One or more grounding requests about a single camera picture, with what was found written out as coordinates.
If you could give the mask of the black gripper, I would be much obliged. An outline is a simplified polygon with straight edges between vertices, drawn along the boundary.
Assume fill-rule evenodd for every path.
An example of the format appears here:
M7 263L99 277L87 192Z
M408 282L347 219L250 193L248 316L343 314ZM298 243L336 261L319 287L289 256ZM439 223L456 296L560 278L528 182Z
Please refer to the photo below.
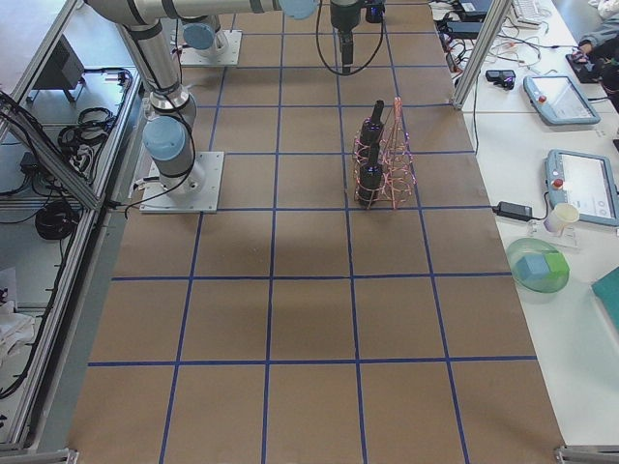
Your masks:
M330 2L331 25L340 33L351 33L361 18L361 2L356 0L332 0Z

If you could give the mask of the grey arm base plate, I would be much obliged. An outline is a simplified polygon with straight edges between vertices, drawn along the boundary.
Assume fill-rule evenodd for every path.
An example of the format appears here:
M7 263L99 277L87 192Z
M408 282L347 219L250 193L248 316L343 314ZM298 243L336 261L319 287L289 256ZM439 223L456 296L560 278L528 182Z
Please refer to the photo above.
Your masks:
M181 64L189 68L236 67L240 57L242 32L210 27L186 28Z
M224 152L198 152L192 172L184 183L172 192L175 184L163 177L148 183L139 204L144 214L214 214L218 210Z

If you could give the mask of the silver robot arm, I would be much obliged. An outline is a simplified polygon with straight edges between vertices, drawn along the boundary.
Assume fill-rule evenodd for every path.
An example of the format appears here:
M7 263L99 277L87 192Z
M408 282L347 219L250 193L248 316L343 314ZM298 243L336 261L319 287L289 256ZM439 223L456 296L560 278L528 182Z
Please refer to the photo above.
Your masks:
M221 30L217 15L205 15L183 19L183 38L185 43L202 56L218 56L225 52L228 41Z
M171 57L162 31L163 18L194 20L226 14L265 14L282 11L294 19L306 19L318 9L318 1L89 1L98 15L115 23L130 56L150 91L149 101L160 114L190 104L189 90Z

